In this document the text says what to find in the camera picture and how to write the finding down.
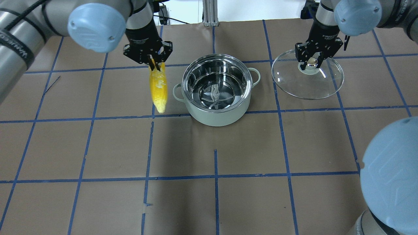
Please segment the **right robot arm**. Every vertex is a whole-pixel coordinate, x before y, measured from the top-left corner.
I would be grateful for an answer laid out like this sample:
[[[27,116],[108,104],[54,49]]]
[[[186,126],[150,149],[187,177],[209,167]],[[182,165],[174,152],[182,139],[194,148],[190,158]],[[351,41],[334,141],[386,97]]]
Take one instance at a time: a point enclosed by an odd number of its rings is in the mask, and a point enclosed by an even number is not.
[[[366,209],[359,170],[367,145],[393,121],[417,115],[417,45],[402,28],[352,39],[342,89],[281,108],[295,233],[342,235]]]

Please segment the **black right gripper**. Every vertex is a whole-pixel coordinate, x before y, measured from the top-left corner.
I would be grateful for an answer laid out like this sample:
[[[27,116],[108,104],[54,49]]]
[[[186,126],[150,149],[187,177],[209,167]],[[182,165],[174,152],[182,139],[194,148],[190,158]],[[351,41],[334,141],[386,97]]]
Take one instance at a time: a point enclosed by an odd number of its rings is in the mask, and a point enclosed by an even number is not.
[[[301,71],[312,70],[309,60],[315,55],[316,68],[320,69],[323,62],[333,57],[343,46],[343,41],[338,37],[340,29],[337,25],[325,25],[314,21],[305,42],[295,44],[296,59]]]

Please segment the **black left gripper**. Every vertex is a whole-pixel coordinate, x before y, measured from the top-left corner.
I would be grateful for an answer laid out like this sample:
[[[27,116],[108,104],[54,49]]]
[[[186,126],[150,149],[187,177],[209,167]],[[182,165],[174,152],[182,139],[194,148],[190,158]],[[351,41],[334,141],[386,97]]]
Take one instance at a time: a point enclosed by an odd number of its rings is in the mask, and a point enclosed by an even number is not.
[[[156,28],[126,29],[129,41],[123,48],[123,54],[139,64],[149,64],[150,70],[161,71],[163,62],[173,52],[173,43],[163,41]]]

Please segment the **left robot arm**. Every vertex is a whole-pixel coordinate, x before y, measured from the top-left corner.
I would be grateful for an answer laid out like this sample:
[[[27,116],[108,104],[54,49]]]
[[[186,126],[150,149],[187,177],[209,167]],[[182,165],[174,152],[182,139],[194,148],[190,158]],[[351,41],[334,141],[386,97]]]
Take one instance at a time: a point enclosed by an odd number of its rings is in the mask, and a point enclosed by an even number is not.
[[[127,36],[126,57],[161,70],[173,50],[153,19],[156,0],[2,0],[1,101],[52,36],[71,37],[97,53],[113,51]]]

